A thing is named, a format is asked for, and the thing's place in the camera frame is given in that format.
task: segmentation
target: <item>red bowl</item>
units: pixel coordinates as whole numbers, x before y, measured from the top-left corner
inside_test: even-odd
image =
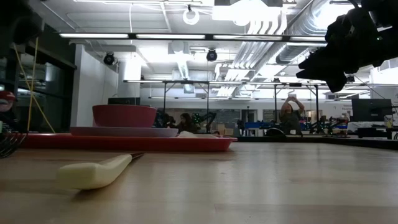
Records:
[[[102,127],[150,128],[155,121],[156,109],[135,105],[93,106],[94,121]]]

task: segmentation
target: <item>security camera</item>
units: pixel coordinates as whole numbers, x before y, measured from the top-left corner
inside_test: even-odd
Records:
[[[209,62],[214,62],[217,60],[217,53],[215,49],[210,49],[209,52],[207,53],[207,61]]]
[[[105,65],[115,65],[117,62],[118,62],[118,60],[114,57],[113,52],[106,53],[106,55],[104,57]]]

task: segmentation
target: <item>computer monitor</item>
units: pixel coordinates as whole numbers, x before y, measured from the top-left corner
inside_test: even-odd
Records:
[[[141,99],[139,97],[130,98],[108,98],[109,105],[140,105]]]
[[[384,121],[392,115],[391,99],[352,99],[353,121]]]

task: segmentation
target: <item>yellow stick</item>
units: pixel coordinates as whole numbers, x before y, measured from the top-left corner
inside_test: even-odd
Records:
[[[32,72],[32,84],[30,86],[30,103],[29,103],[29,117],[27,119],[27,130],[30,129],[30,120],[32,119],[32,102],[33,102],[33,84],[35,78],[35,71],[36,71],[36,58],[37,58],[37,47],[39,46],[39,38],[36,38],[36,47],[35,47],[35,58],[33,60],[33,72]]]
[[[28,82],[27,79],[26,79],[26,73],[25,73],[24,67],[22,66],[21,59],[19,58],[19,54],[18,54],[18,50],[17,50],[17,45],[15,45],[15,44],[14,44],[14,50],[15,50],[15,53],[16,53],[16,55],[17,55],[18,64],[19,64],[19,67],[21,68],[22,74],[24,75],[25,82],[26,82],[26,85],[27,85],[27,87],[28,87],[28,89],[29,89],[29,91],[30,91],[30,94],[33,96],[33,100],[36,102],[37,107],[39,108],[40,112],[42,113],[45,122],[46,122],[47,125],[51,128],[52,132],[55,133],[55,131],[54,131],[54,129],[52,128],[51,124],[49,123],[47,117],[45,116],[45,114],[44,114],[42,108],[40,107],[39,102],[37,101],[36,97],[33,95],[33,91],[32,91],[32,89],[31,89],[31,87],[30,87],[30,85],[29,85],[29,82]]]

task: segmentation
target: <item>cardboard box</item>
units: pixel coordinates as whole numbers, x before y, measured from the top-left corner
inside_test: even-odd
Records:
[[[234,135],[234,129],[233,128],[226,128],[225,129],[225,135],[227,135],[227,136]]]

